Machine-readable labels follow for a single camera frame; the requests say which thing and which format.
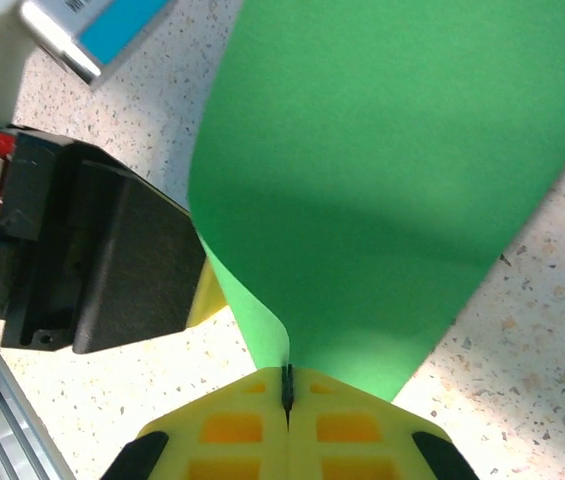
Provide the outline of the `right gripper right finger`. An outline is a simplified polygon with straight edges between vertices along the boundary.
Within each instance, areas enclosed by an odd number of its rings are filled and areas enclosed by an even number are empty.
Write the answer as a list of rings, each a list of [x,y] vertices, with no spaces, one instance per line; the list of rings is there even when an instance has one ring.
[[[287,369],[290,479],[475,479],[433,422],[316,370]]]

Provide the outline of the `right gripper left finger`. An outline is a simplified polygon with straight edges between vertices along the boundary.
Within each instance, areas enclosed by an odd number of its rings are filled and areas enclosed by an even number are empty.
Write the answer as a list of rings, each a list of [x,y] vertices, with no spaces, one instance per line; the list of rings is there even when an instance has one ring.
[[[145,425],[106,479],[286,479],[288,369],[260,369]]]

